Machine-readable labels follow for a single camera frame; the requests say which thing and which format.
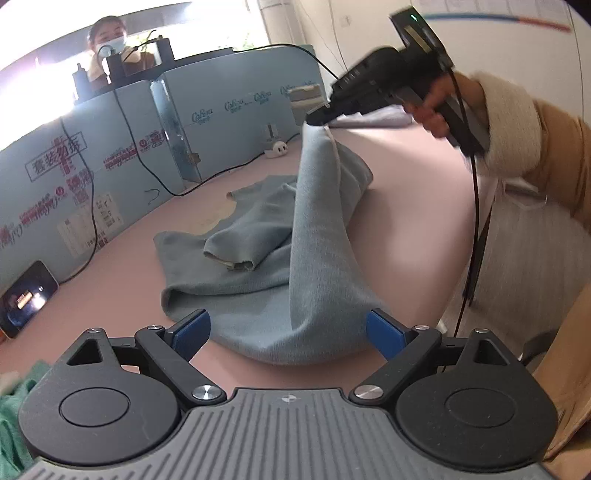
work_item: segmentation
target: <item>person's hand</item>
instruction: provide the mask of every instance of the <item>person's hand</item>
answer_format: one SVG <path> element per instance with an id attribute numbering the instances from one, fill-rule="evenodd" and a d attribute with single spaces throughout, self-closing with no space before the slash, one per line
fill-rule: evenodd
<path id="1" fill-rule="evenodd" d="M 457 84 L 460 87 L 463 100 L 474 111 L 478 120 L 488 127 L 488 113 L 486 111 L 486 97 L 480 83 L 469 79 L 461 73 L 455 72 Z M 422 105 L 405 103 L 404 110 L 410 113 L 416 122 L 422 124 L 425 130 L 431 132 L 435 138 L 443 138 L 449 134 L 449 125 L 435 109 L 449 96 L 455 96 L 452 78 L 449 75 L 439 77 L 431 84 L 431 90 Z"/>

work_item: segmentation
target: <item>window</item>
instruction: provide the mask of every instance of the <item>window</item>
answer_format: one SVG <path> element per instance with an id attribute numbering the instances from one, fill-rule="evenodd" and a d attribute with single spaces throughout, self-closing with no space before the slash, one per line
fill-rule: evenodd
<path id="1" fill-rule="evenodd" d="M 85 37 L 90 25 L 105 15 L 123 17 L 128 30 L 139 25 L 141 31 L 128 32 L 130 46 L 139 45 L 156 29 L 152 36 L 168 37 L 177 59 L 218 48 L 241 50 L 268 43 L 256 0 L 170 4 L 165 0 L 102 0 L 92 4 L 11 0 L 2 7 L 0 31 L 4 38 L 14 41 L 11 48 L 0 49 L 0 69 L 15 61 L 11 67 L 18 64 L 32 51 L 40 52 L 40 47 L 45 57 L 60 60 L 47 61 L 33 54 L 34 61 L 19 68 L 18 73 L 12 73 L 16 70 L 12 69 L 10 75 L 2 76 L 9 69 L 0 71 L 0 150 L 72 109 L 76 100 L 72 73 L 78 63 L 88 68 L 92 54 L 86 49 Z M 61 59 L 64 46 L 71 52 Z M 148 46 L 148 51 L 153 49 L 154 45 Z"/>

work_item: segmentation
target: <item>light blue cubicle partition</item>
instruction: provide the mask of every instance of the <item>light blue cubicle partition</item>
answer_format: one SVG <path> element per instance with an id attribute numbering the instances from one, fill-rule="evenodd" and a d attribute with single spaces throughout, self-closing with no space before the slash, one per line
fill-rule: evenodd
<path id="1" fill-rule="evenodd" d="M 199 183 L 262 153 L 266 125 L 282 140 L 297 133 L 287 92 L 314 83 L 322 79 L 312 57 L 274 47 L 170 70 L 152 92 L 181 175 Z"/>
<path id="2" fill-rule="evenodd" d="M 142 160 L 170 190 L 182 191 L 150 84 L 117 93 Z M 113 92 L 63 119 L 94 175 L 100 246 L 170 198 L 140 165 Z M 0 291 L 35 260 L 60 280 L 88 259 L 94 246 L 89 198 L 90 177 L 59 120 L 0 151 Z"/>

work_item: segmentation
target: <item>metal screw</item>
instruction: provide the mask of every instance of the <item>metal screw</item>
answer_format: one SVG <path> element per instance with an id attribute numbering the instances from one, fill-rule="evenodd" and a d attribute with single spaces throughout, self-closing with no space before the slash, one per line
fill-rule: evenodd
<path id="1" fill-rule="evenodd" d="M 375 400 L 384 394 L 384 391 L 377 385 L 360 385 L 355 388 L 355 397 L 361 400 Z"/>
<path id="2" fill-rule="evenodd" d="M 193 390 L 193 396 L 198 400 L 215 400 L 222 395 L 222 390 L 215 385 L 201 385 Z"/>

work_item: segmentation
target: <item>pink tabletop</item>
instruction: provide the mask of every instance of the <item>pink tabletop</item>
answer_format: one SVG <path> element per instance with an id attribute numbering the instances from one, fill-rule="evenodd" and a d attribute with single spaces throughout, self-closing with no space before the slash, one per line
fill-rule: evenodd
<path id="1" fill-rule="evenodd" d="M 408 326 L 435 326 L 470 256 L 474 211 L 472 178 L 463 157 L 420 127 L 338 130 L 375 180 L 349 225 L 367 281 Z M 18 338 L 0 345 L 0 372 L 25 373 L 38 359 L 55 361 L 87 328 L 132 336 L 172 324 L 160 307 L 164 275 L 152 238 L 158 232 L 196 232 L 219 216 L 226 193 L 270 174 L 296 173 L 301 141 L 278 159 L 259 158 L 173 198 L 98 252 L 87 270 L 61 288 Z M 480 179 L 480 217 L 486 218 L 496 181 Z M 234 387 L 342 387 L 348 392 L 384 363 L 375 350 L 311 367 L 276 367 L 208 342 L 191 361 L 228 393 Z"/>

